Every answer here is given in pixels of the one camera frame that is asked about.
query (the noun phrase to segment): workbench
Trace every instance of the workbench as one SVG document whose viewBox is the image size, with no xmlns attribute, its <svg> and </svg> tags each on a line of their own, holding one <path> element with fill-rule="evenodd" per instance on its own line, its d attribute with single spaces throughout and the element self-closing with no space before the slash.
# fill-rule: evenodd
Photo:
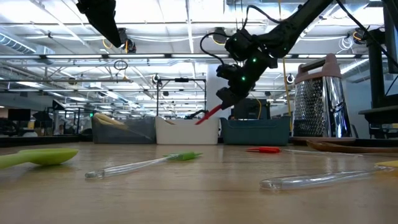
<svg viewBox="0 0 398 224">
<path fill-rule="evenodd" d="M 1 223 L 396 223 L 398 177 L 374 176 L 329 187 L 272 193 L 259 181 L 285 175 L 370 169 L 398 154 L 315 156 L 260 154 L 244 146 L 101 145 L 71 147 L 61 166 L 23 164 L 0 170 Z M 311 150 L 306 147 L 289 149 Z M 126 175 L 85 179 L 91 170 L 202 152 L 194 161 L 167 162 Z"/>
</svg>

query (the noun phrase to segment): green spatula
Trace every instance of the green spatula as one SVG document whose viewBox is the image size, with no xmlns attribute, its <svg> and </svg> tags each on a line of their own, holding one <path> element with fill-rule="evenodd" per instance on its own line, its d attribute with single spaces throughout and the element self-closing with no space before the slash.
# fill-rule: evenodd
<svg viewBox="0 0 398 224">
<path fill-rule="evenodd" d="M 18 153 L 0 156 L 0 169 L 31 162 L 38 165 L 61 164 L 73 158 L 77 149 L 31 149 L 21 150 Z"/>
</svg>

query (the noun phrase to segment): table surface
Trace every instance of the table surface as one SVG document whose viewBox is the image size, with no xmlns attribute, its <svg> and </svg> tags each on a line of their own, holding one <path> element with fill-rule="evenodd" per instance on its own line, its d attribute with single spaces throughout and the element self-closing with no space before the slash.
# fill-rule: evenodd
<svg viewBox="0 0 398 224">
<path fill-rule="evenodd" d="M 260 154 L 244 146 L 100 145 L 92 143 L 0 149 L 70 147 L 61 166 L 22 164 L 0 170 L 1 223 L 396 223 L 398 177 L 375 175 L 328 187 L 273 193 L 259 181 L 285 175 L 370 169 L 398 154 L 314 156 Z M 306 147 L 285 147 L 310 150 Z M 202 152 L 131 174 L 86 180 L 94 169 Z"/>
</svg>

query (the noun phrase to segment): blue plastic bin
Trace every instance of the blue plastic bin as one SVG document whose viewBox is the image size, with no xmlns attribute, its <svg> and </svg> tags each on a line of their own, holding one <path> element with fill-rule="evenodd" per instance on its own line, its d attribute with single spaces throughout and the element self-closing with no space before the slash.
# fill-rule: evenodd
<svg viewBox="0 0 398 224">
<path fill-rule="evenodd" d="M 228 121 L 221 119 L 221 135 L 225 144 L 285 146 L 289 141 L 290 116 L 280 119 Z"/>
</svg>

